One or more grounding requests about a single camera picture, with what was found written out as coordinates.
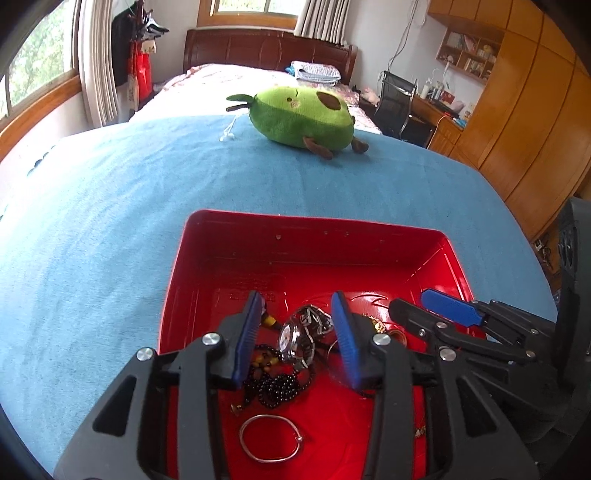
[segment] bed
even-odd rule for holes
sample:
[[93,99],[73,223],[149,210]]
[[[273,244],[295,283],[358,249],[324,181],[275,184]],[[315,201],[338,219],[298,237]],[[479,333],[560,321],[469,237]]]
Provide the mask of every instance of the bed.
[[[355,117],[355,128],[381,134],[359,107],[359,94],[348,85],[356,48],[338,47],[309,38],[296,39],[276,30],[189,30],[185,46],[185,74],[167,82],[162,91],[131,122],[196,115],[236,115],[226,112],[235,102],[229,95],[256,95],[274,86],[306,86],[326,90],[345,100]],[[337,67],[336,86],[296,80],[284,71],[292,60],[315,61]]]
[[0,220],[0,403],[49,471],[131,355],[157,344],[183,223],[198,209],[438,229],[476,298],[555,320],[531,247],[477,171],[370,132],[357,134],[366,154],[324,162],[268,141],[245,115],[220,142],[227,125],[172,116],[66,138]]

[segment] green stuffed toy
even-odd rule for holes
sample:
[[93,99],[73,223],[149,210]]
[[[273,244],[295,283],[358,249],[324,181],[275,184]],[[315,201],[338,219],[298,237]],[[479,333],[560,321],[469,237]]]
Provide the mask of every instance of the green stuffed toy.
[[353,135],[354,117],[344,101],[330,93],[307,87],[275,87],[251,97],[231,95],[232,112],[248,108],[252,124],[267,138],[292,147],[307,148],[326,160],[332,150],[351,145],[355,153],[364,153],[369,146]]

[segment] window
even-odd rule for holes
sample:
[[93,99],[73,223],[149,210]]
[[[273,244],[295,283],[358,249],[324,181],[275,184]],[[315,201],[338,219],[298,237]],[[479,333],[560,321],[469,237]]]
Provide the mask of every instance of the window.
[[197,26],[256,25],[293,30],[305,0],[202,0]]
[[6,80],[0,80],[0,119],[8,116],[8,105],[6,102]]
[[9,115],[14,106],[36,90],[75,68],[75,11],[76,0],[64,0],[27,37],[12,60],[7,77],[2,79],[0,115]]
[[219,0],[218,12],[261,12],[297,17],[304,0]]

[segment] wall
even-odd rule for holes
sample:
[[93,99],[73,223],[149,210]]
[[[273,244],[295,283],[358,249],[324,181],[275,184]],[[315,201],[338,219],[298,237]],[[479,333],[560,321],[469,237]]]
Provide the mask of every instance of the wall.
[[82,94],[70,98],[35,125],[0,163],[0,215],[11,192],[60,138],[88,130]]
[[156,53],[150,55],[152,80],[164,82],[183,73],[185,36],[197,25],[199,0],[147,0],[146,9],[150,8],[156,22],[170,29],[156,39]]
[[[379,94],[378,76],[387,69],[400,43],[411,3],[412,0],[351,0],[345,37],[359,48],[352,85],[369,86]],[[419,0],[407,45],[391,69],[408,80],[418,79],[419,88],[435,68],[439,69],[435,80],[441,80],[445,67],[436,57],[447,27],[429,16],[420,26],[428,5],[429,0]],[[484,88],[480,83],[456,72],[448,72],[447,78],[451,93],[466,106],[478,101]]]

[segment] desk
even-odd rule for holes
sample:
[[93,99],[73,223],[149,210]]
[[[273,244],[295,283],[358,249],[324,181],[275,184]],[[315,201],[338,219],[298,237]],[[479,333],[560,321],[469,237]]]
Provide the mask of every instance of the desk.
[[419,96],[415,96],[413,99],[412,112],[437,127],[429,143],[429,150],[465,163],[463,155],[460,152],[455,152],[457,150],[456,143],[460,139],[463,130],[453,122],[451,117],[445,115],[432,103],[423,100]]

